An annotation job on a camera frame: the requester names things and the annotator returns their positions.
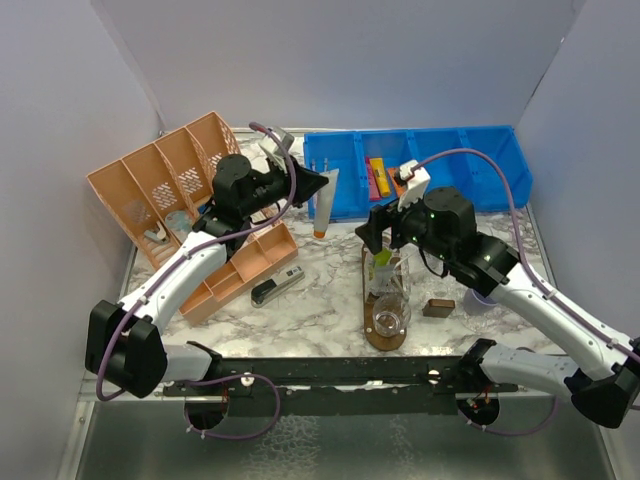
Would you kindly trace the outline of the white tube orange cap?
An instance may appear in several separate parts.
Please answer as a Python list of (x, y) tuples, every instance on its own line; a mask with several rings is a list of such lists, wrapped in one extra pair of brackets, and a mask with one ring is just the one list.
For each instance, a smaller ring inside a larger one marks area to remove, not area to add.
[(315, 238), (324, 238), (326, 235), (331, 218), (339, 173), (339, 169), (333, 169), (322, 173), (322, 176), (325, 177), (328, 182), (317, 192), (316, 195), (313, 223), (313, 235)]

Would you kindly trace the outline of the lime green toothpaste tube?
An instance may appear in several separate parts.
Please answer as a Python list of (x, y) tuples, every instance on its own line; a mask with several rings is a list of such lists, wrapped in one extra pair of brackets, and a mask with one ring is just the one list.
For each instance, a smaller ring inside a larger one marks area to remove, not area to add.
[(386, 266), (393, 256), (393, 252), (389, 249), (383, 249), (373, 256), (374, 267), (379, 268)]

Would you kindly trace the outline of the white tube black cap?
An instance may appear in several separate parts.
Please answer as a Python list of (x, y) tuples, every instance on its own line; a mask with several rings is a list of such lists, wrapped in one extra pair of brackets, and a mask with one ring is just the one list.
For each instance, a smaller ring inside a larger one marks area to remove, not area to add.
[(373, 265), (368, 270), (368, 290), (371, 294), (380, 296), (387, 291), (392, 277), (394, 276), (394, 266)]

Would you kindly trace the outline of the white toothbrush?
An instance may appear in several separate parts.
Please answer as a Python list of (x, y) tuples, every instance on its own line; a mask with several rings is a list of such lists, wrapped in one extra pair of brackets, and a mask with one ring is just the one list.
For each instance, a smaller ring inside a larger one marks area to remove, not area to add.
[(406, 263), (406, 261), (408, 260), (408, 257), (402, 257), (399, 258), (394, 264), (393, 264), (393, 270), (401, 270), (402, 266)]

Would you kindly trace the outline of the lilac plastic cup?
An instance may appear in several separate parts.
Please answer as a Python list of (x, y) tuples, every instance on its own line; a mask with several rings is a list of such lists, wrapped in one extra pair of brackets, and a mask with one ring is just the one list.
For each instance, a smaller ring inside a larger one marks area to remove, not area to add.
[(490, 298), (483, 297), (476, 290), (469, 288), (462, 300), (464, 311), (470, 316), (483, 316), (493, 310), (497, 303)]

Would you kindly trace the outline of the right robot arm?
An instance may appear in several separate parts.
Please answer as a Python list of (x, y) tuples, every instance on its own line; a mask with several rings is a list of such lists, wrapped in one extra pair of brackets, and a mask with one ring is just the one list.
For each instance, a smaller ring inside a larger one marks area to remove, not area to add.
[(459, 367), (461, 383), (481, 391), (515, 384), (568, 400), (588, 420), (619, 427), (639, 395), (639, 342), (606, 325), (552, 287), (507, 243), (477, 229), (473, 204), (456, 188), (438, 188), (405, 206), (377, 205), (357, 236), (374, 254), (412, 244), (439, 258), (462, 285), (515, 312), (563, 350), (519, 352), (477, 341)]

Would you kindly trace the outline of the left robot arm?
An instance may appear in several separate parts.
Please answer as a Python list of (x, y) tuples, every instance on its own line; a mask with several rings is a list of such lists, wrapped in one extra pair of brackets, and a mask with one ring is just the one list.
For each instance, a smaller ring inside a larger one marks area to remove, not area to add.
[(292, 158), (266, 173), (241, 154), (222, 158), (205, 210), (177, 252), (133, 293), (91, 310), (86, 370), (138, 398), (171, 381), (186, 381), (202, 395), (214, 392), (221, 371), (213, 352), (191, 343), (166, 346), (164, 329), (196, 288), (256, 232), (253, 214), (278, 201), (300, 207), (327, 183)]

